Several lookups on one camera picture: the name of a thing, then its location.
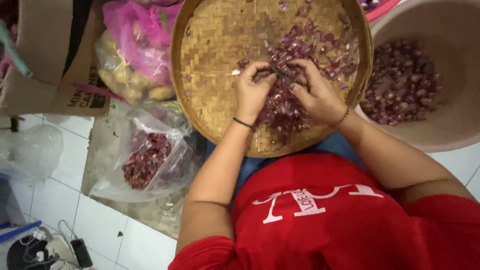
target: red t-shirt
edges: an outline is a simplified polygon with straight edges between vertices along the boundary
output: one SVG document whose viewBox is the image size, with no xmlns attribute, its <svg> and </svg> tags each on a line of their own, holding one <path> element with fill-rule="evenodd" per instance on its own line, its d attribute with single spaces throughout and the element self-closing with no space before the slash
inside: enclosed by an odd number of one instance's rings
<svg viewBox="0 0 480 270">
<path fill-rule="evenodd" d="M 235 241 L 196 241 L 169 269 L 480 269 L 477 202 L 435 195 L 401 206 L 333 154 L 289 156 L 258 171 L 231 217 Z"/>
</svg>

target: blue jeans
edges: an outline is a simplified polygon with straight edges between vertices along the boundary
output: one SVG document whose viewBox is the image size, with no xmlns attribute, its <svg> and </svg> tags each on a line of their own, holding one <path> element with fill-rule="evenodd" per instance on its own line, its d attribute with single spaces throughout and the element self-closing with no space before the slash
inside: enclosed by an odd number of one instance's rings
<svg viewBox="0 0 480 270">
<path fill-rule="evenodd" d="M 214 149 L 215 149 L 215 145 L 212 142 L 208 141 L 207 142 L 208 157 L 212 154 Z M 313 145 L 301 151 L 301 153 L 315 153 L 315 152 L 328 152 L 328 153 L 337 154 L 339 156 L 342 156 L 348 159 L 349 161 L 353 162 L 354 164 L 361 167 L 362 169 L 366 170 L 366 166 L 361 160 L 361 158 L 352 149 L 352 146 L 350 146 L 347 139 L 345 139 L 345 137 L 343 137 L 338 132 L 332 133 L 331 135 L 329 135 L 327 138 L 325 138 L 318 144 Z M 240 190 L 240 188 L 247 182 L 250 176 L 256 173 L 259 169 L 267 166 L 272 162 L 275 162 L 278 159 L 279 158 L 261 159 L 261 158 L 244 157 L 240 166 L 240 172 L 237 178 L 237 183 L 235 185 L 235 190 L 233 191 L 232 202 L 237 196 L 237 193 Z"/>
</svg>

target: black phone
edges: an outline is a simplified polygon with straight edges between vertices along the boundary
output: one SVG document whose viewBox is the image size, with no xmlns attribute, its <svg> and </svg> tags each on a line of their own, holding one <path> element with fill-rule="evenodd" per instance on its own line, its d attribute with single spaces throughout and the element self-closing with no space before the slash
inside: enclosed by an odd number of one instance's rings
<svg viewBox="0 0 480 270">
<path fill-rule="evenodd" d="M 75 256 L 77 256 L 78 265 L 80 268 L 87 268 L 92 267 L 93 262 L 88 254 L 87 246 L 85 246 L 85 242 L 83 239 L 75 239 L 70 241 L 70 244 L 73 247 L 73 251 L 75 252 Z"/>
</svg>

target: bracelet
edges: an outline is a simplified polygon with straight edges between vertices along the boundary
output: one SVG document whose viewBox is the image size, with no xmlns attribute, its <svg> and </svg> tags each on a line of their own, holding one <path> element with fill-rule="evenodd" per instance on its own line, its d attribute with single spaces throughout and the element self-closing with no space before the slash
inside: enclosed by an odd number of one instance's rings
<svg viewBox="0 0 480 270">
<path fill-rule="evenodd" d="M 331 126 L 331 128 L 336 129 L 336 127 L 338 127 L 338 125 L 340 125 L 345 120 L 345 118 L 348 116 L 348 114 L 350 113 L 350 110 L 351 110 L 351 108 L 350 108 L 350 106 L 348 106 L 347 107 L 347 112 L 345 112 L 345 115 L 340 120 L 335 122 L 335 124 L 333 124 Z"/>
<path fill-rule="evenodd" d="M 247 123 L 244 123 L 244 122 L 238 120 L 236 117 L 234 117 L 233 120 L 236 121 L 236 122 L 239 123 L 239 124 L 242 124 L 242 125 L 244 125 L 244 126 L 246 126 L 246 127 L 249 127 L 249 128 L 251 128 L 251 129 L 253 129 L 253 126 L 252 126 L 252 125 L 249 125 L 249 124 L 247 124 Z"/>
</svg>

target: black wristband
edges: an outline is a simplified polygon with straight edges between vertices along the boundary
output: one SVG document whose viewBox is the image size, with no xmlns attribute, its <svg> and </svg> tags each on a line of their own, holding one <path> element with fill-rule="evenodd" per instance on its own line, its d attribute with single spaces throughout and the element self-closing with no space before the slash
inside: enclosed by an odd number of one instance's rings
<svg viewBox="0 0 480 270">
<path fill-rule="evenodd" d="M 251 129 L 253 129 L 253 126 L 252 126 L 252 125 L 249 125 L 249 124 L 247 124 L 247 123 L 244 123 L 244 122 L 238 120 L 236 117 L 234 117 L 233 120 L 234 120 L 235 122 L 239 123 L 239 124 L 242 124 L 242 125 L 244 125 L 244 126 L 246 126 L 246 127 L 249 127 L 249 128 L 251 128 Z"/>
</svg>

